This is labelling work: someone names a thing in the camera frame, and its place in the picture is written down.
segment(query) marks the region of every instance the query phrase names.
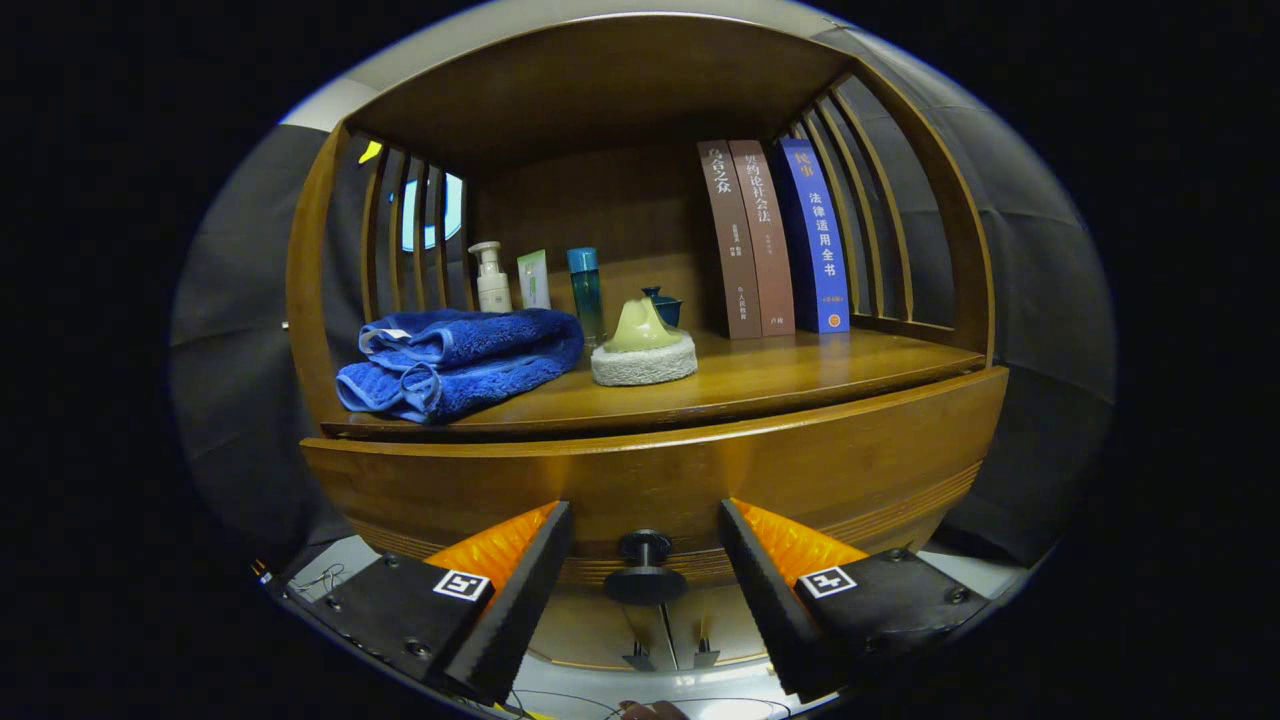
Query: brown book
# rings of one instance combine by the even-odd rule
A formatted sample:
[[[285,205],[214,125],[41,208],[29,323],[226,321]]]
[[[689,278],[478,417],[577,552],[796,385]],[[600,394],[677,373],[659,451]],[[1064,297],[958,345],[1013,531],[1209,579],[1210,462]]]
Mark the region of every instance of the brown book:
[[[760,293],[755,279],[755,254],[751,252],[751,231],[746,224],[746,206],[739,187],[737,172],[728,142],[723,140],[698,143],[703,161],[707,193],[712,199],[716,238],[719,243],[721,273],[724,275],[724,305],[728,313],[728,337],[760,337]]]
[[[742,188],[746,225],[751,229],[755,279],[760,292],[760,331],[765,337],[796,334],[787,237],[782,229],[778,193],[773,188],[773,176],[769,174],[764,149],[754,140],[731,140],[728,149]]]

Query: wooden cabinet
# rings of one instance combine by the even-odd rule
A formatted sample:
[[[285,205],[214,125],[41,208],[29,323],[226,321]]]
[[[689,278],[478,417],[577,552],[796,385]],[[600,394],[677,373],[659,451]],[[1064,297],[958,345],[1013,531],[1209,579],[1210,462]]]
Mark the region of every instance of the wooden cabinet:
[[[808,132],[828,177],[856,181],[850,154],[860,151],[882,181],[874,149],[846,145],[860,129],[847,104],[826,105],[836,111],[822,105],[854,81],[902,128],[934,191],[951,252],[954,327],[915,322],[910,278],[881,268],[881,251],[902,252],[893,266],[909,266],[897,209],[882,192],[893,220],[881,228],[887,241],[869,246],[863,263],[847,263],[850,297],[867,283],[873,299],[854,306],[850,333],[730,341],[695,143],[771,143]],[[819,132],[833,123],[847,127]],[[573,310],[564,250],[582,245],[599,249],[608,325],[643,286],[660,284],[685,300],[681,325],[694,334],[698,373],[662,386],[603,388],[584,361],[443,427],[346,411],[334,393],[319,283],[335,168],[355,138],[425,163],[424,174],[436,182],[444,172],[463,178],[458,238],[500,241],[512,277],[517,255],[545,249],[557,309]],[[399,250],[399,222],[389,223],[390,238],[376,237],[378,213],[410,211],[379,201],[388,190],[403,195],[407,177],[375,172],[365,232],[338,238],[362,249],[366,319],[376,314],[387,274],[375,261],[378,243],[390,247],[397,306],[429,309],[431,293],[421,286],[434,282],[434,297],[475,307],[474,293],[444,290],[453,283],[443,272],[422,273],[428,252],[436,254],[436,268],[448,265],[440,261],[443,233],[431,250],[415,237],[412,252]],[[842,184],[859,195],[838,213],[844,234],[876,242],[864,183]],[[431,213],[443,227],[440,202],[417,205],[424,220]],[[1006,372],[992,366],[989,265],[950,151],[906,96],[859,58],[700,15],[616,15],[538,29],[393,87],[346,118],[317,155],[294,217],[287,284],[294,363],[319,425],[302,451],[370,544],[408,556],[425,557],[552,500],[572,502],[573,548],[532,652],[628,670],[622,656],[640,641],[655,666],[687,669],[705,635],[721,662],[758,656],[759,635],[717,541],[717,503],[739,497],[868,552],[923,544],[977,475],[1004,400]],[[413,282],[401,281],[407,277]],[[876,299],[884,283],[905,293],[908,316],[883,314]],[[617,538],[637,528],[675,541],[666,565],[690,582],[666,621],[655,609],[623,609],[600,591],[604,577],[623,566]]]

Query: window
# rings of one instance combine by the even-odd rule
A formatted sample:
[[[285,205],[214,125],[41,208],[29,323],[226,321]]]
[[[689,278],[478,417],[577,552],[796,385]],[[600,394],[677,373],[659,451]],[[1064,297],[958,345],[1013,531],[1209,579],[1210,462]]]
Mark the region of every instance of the window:
[[[417,181],[404,184],[404,219],[401,225],[401,249],[404,252],[413,251],[413,209],[417,199]],[[388,202],[396,201],[396,193],[387,197]],[[462,179],[444,173],[444,240],[457,234],[462,227]],[[435,247],[435,225],[422,227],[422,247],[430,250]]]

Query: wooden drawer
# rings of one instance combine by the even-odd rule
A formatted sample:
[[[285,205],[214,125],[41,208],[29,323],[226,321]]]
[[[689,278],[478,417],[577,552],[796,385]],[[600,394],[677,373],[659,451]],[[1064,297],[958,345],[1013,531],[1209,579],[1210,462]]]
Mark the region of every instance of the wooden drawer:
[[[653,528],[676,543],[671,566],[716,582],[731,577],[716,533],[724,497],[845,541],[892,534],[957,501],[987,452],[1006,377],[991,368],[856,402],[681,430],[466,445],[306,439],[302,450],[375,547],[428,555],[563,498],[575,515],[566,580],[599,582],[622,566],[617,538]]]

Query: yellow light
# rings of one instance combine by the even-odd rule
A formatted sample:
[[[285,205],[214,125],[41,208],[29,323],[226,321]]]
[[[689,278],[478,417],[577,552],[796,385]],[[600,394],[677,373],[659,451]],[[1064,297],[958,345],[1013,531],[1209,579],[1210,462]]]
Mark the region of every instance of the yellow light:
[[[381,152],[381,150],[383,150],[383,143],[381,142],[374,142],[372,140],[370,140],[369,141],[369,147],[366,147],[365,149],[365,154],[360,156],[360,163],[358,164],[364,165],[366,161],[369,161],[369,159],[376,158],[378,154]]]

